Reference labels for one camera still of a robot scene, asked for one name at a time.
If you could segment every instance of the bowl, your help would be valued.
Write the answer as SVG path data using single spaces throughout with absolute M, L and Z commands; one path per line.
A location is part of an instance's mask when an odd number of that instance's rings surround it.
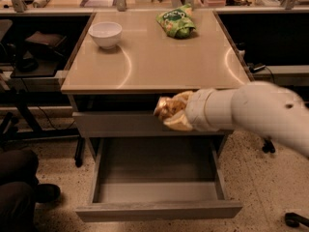
M 122 31 L 123 27 L 120 24 L 105 21 L 92 25 L 88 33 L 99 47 L 111 49 L 120 41 Z

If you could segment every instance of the chip bag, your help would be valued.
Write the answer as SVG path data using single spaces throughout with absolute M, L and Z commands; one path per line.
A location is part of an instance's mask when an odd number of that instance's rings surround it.
M 184 39 L 190 36 L 195 29 L 191 20 L 192 7 L 186 4 L 173 11 L 158 14 L 156 21 L 162 26 L 167 36 L 177 39 Z

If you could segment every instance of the terrazzo floor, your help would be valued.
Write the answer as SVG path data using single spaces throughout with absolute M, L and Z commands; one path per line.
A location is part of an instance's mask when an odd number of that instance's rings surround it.
M 61 198 L 37 205 L 35 223 L 41 232 L 128 232 L 128 231 L 308 231 L 300 225 L 290 228 L 286 212 L 309 218 L 309 161 L 295 151 L 275 144 L 276 153 L 263 153 L 262 139 L 236 130 L 229 136 L 219 164 L 228 198 L 243 208 L 234 218 L 197 220 L 156 220 L 85 223 L 75 213 L 87 204 L 94 173 L 94 160 L 86 147 L 83 164 L 75 166 L 77 138 L 9 142 L 6 149 L 32 149 L 40 159 L 41 183 L 60 186 Z

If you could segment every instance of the drawer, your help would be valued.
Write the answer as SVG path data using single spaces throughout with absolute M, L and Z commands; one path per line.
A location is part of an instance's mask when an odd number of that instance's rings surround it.
M 83 137 L 205 134 L 170 130 L 152 111 L 74 112 L 73 118 Z
M 109 137 L 100 141 L 84 221 L 233 218 L 209 136 Z

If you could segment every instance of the person's leg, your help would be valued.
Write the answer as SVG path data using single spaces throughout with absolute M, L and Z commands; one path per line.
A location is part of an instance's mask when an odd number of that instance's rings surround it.
M 34 232 L 35 195 L 26 183 L 0 186 L 0 231 Z
M 15 150 L 0 154 L 0 185 L 9 182 L 25 182 L 34 187 L 38 184 L 36 173 L 37 155 L 30 150 Z

